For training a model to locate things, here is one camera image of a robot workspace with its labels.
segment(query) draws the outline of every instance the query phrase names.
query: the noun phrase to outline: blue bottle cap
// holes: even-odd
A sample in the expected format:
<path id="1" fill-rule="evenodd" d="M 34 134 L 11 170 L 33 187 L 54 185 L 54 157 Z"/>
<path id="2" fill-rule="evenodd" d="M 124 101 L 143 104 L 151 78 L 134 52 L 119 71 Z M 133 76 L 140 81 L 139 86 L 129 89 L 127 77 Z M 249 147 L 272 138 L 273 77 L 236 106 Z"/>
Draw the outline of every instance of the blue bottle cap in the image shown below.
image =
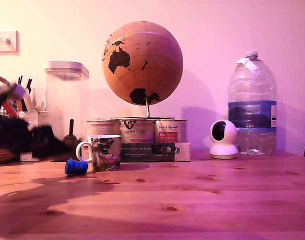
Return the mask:
<path id="1" fill-rule="evenodd" d="M 88 163 L 83 161 L 76 161 L 73 159 L 68 159 L 66 161 L 66 165 L 64 167 L 64 173 L 68 176 L 71 174 L 85 174 L 88 170 Z"/>

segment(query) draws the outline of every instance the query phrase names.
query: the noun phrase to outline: light switch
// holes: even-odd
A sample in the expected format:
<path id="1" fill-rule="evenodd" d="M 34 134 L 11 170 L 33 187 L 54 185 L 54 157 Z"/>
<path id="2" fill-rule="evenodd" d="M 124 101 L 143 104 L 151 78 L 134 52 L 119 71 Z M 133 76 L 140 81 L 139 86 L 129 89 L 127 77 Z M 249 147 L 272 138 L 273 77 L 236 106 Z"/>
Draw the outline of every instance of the light switch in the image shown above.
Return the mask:
<path id="1" fill-rule="evenodd" d="M 0 53 L 18 52 L 18 32 L 0 31 Z"/>

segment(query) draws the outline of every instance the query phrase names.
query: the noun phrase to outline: white camera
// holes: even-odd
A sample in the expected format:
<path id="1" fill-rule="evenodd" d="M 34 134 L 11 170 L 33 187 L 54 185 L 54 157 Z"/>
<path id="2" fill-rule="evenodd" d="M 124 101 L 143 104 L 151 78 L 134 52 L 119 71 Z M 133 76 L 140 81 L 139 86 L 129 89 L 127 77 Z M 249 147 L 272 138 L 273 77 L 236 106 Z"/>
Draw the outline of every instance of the white camera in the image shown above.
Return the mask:
<path id="1" fill-rule="evenodd" d="M 210 137 L 214 144 L 209 150 L 215 159 L 233 159 L 238 154 L 234 145 L 237 136 L 235 125 L 228 120 L 215 121 L 210 127 Z"/>

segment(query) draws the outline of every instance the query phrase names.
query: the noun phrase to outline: plastic bottle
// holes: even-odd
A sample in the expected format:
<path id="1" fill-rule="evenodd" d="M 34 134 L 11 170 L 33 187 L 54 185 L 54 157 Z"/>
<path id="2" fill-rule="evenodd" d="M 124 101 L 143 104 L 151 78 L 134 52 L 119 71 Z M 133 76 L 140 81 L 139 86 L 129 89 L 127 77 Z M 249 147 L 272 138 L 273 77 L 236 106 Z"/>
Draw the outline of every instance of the plastic bottle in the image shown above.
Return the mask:
<path id="1" fill-rule="evenodd" d="M 243 155 L 271 154 L 276 148 L 276 80 L 258 59 L 246 52 L 236 62 L 228 88 L 228 118 L 237 128 L 235 145 Z"/>

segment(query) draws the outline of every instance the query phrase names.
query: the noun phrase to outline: bottle cap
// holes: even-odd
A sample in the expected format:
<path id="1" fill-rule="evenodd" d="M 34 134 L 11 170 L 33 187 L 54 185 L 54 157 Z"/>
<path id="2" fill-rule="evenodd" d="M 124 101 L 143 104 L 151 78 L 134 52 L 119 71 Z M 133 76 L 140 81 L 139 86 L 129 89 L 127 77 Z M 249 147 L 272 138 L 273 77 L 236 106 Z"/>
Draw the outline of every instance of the bottle cap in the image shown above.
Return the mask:
<path id="1" fill-rule="evenodd" d="M 88 170 L 88 163 L 83 161 L 76 161 L 69 158 L 66 161 L 66 165 L 64 167 L 64 173 L 67 175 L 71 174 L 85 174 Z"/>
<path id="2" fill-rule="evenodd" d="M 246 52 L 246 54 L 245 54 L 245 58 L 248 58 L 248 57 L 250 57 L 250 56 L 256 56 L 256 57 L 258 57 L 258 51 L 248 51 L 248 52 Z"/>

